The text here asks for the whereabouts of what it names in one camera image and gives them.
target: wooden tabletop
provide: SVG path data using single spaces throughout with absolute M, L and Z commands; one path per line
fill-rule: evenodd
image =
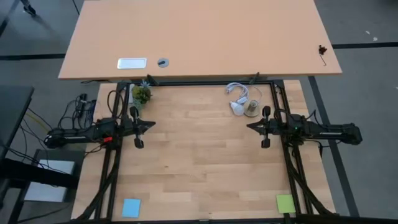
M 328 50 L 322 56 L 319 45 Z M 119 70 L 120 58 L 146 58 Z M 160 58 L 169 66 L 160 68 Z M 313 0 L 85 1 L 61 79 L 334 75 L 341 68 Z
M 257 87 L 263 92 L 260 107 L 273 108 L 269 85 Z M 115 88 L 100 86 L 95 119 L 110 116 L 106 97 Z M 285 81 L 285 89 L 292 113 L 308 115 L 300 82 Z M 124 138 L 113 220 L 282 217 L 275 196 L 290 188 L 280 137 L 270 136 L 271 147 L 261 148 L 261 136 L 246 127 L 260 117 L 231 112 L 228 102 L 239 93 L 227 95 L 225 86 L 152 87 L 142 119 L 156 125 L 143 135 L 143 149 L 134 147 L 134 136 Z M 250 88 L 249 97 L 259 99 L 259 93 Z M 317 144 L 306 142 L 300 152 L 309 187 L 334 210 Z M 72 218 L 93 199 L 103 159 L 104 150 L 84 160 Z M 121 216 L 125 198 L 141 199 L 139 218 Z

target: white cable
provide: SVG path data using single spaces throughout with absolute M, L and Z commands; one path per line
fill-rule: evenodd
M 243 97 L 249 98 L 249 90 L 248 90 L 247 86 L 245 86 L 245 85 L 243 85 L 243 84 L 240 84 L 240 83 L 236 83 L 236 82 L 235 82 L 235 83 L 230 83 L 230 84 L 228 84 L 228 85 L 226 86 L 226 92 L 227 92 L 227 93 L 231 93 L 231 92 L 234 90 L 234 88 L 235 88 L 236 86 L 239 86 L 239 87 L 242 88 L 242 92 L 241 92 L 241 94 L 240 94 L 240 96 L 239 96 L 239 99 L 240 99 L 240 98 L 243 98 Z
M 262 91 L 258 87 L 254 86 L 254 85 L 250 85 L 250 86 L 254 87 L 256 90 L 258 90 L 260 92 L 260 98 L 259 98 L 259 103 L 260 103 L 261 102 L 261 98 L 262 98 Z

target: gray floor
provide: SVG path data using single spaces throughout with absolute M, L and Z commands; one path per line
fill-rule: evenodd
M 80 8 L 82 0 L 76 3 Z M 398 41 L 398 1 L 395 0 L 316 0 L 319 13 L 333 44 Z M 12 0 L 0 0 L 0 21 Z M 32 0 L 40 15 L 33 20 L 22 11 L 21 4 L 11 16 L 0 38 L 0 55 L 62 54 L 72 36 L 78 15 L 71 0 Z M 332 123 L 354 122 L 361 128 L 364 141 L 359 146 L 340 144 L 339 149 L 353 189 L 356 204 L 363 217 L 398 218 L 398 138 L 395 116 L 398 106 L 398 48 L 335 51 L 343 69 L 340 77 L 318 77 L 323 101 Z M 0 84 L 33 85 L 35 93 L 31 108 L 50 124 L 56 125 L 66 103 L 79 93 L 96 97 L 98 85 L 82 85 L 78 81 L 57 79 L 62 59 L 0 61 Z M 302 81 L 307 105 L 316 109 L 306 77 Z M 27 118 L 32 129 L 43 136 L 44 131 Z M 39 148 L 28 136 L 28 154 Z M 24 150 L 18 132 L 12 146 Z M 330 151 L 325 149 L 323 162 L 337 211 L 347 215 L 336 169 Z M 11 190 L 0 223 L 8 219 L 17 191 Z M 30 208 L 39 208 L 33 212 Z M 27 205 L 21 218 L 51 211 L 63 205 L 35 203 Z M 68 220 L 68 210 L 44 220 L 50 223 Z

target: white label plate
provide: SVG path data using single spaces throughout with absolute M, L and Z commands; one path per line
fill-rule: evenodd
M 118 61 L 118 69 L 142 69 L 146 66 L 146 58 L 120 58 Z

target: green plant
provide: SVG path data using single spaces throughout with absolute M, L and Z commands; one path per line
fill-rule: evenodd
M 145 80 L 142 81 L 141 86 L 136 85 L 132 89 L 133 103 L 139 111 L 150 100 L 151 96 L 150 85 Z

